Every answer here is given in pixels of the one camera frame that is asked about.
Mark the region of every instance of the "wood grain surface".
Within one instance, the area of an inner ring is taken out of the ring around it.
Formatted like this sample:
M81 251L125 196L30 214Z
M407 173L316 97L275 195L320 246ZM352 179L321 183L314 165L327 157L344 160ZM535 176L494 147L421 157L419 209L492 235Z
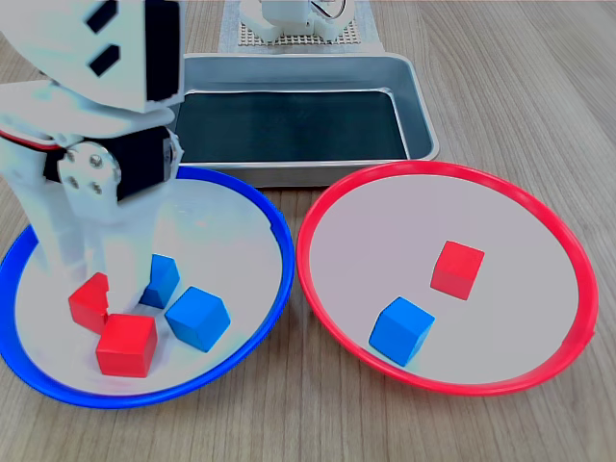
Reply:
M533 193L585 246L600 288L589 348L526 393L430 394L360 364L295 284L252 355L161 405L74 408L2 363L0 461L616 460L616 4L375 2L372 10L386 50L417 69L438 159ZM222 3L190 3L187 51L216 51L222 11ZM0 82L37 78L0 38ZM319 193L267 192L294 237ZM26 224L0 182L0 254Z

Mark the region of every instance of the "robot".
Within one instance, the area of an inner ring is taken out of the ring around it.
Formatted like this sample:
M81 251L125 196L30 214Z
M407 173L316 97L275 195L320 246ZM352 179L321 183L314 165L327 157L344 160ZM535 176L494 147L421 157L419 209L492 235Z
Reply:
M334 41L353 20L354 0L330 13L333 0L242 0L240 19L257 37L274 42L280 36L319 36Z
M183 150L182 2L2 0L0 30L49 80L0 86L0 174L73 293L107 276L109 312L150 281L154 228Z

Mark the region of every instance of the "cube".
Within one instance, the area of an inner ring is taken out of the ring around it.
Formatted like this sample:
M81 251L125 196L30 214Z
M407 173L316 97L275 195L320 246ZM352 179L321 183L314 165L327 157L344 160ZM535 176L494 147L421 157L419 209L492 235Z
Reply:
M180 273L172 258L152 255L150 283L145 288L140 303L164 309L180 282Z
M483 256L481 250L447 241L434 267L430 287L468 300Z
M204 352L212 349L231 323L222 300L196 287L189 287L165 317L178 340Z
M432 315L399 297L378 316L369 344L405 367L422 347L433 323Z
M100 335L107 322L108 291L109 283L105 274L98 272L90 278L68 298L73 320Z
M96 347L96 359L105 375L147 377L156 344L154 318L110 315Z

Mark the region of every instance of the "metal tray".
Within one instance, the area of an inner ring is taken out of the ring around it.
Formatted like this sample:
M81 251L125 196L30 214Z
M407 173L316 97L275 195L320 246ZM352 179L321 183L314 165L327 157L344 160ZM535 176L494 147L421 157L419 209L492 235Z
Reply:
M185 60L186 94L358 90L390 95L407 159L436 157L439 144L415 70L399 55L188 54ZM176 115L180 106L172 108ZM169 128L175 129L175 121ZM183 165L222 171L256 188L311 188L330 186L354 170L395 160L227 163L219 159Z

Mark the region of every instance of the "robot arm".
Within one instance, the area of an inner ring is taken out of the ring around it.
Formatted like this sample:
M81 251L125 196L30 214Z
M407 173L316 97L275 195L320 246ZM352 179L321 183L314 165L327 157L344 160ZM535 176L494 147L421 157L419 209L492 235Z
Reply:
M71 288L94 272L112 311L149 283L156 216L182 156L184 4L2 0L0 27L51 81L0 86L0 173Z

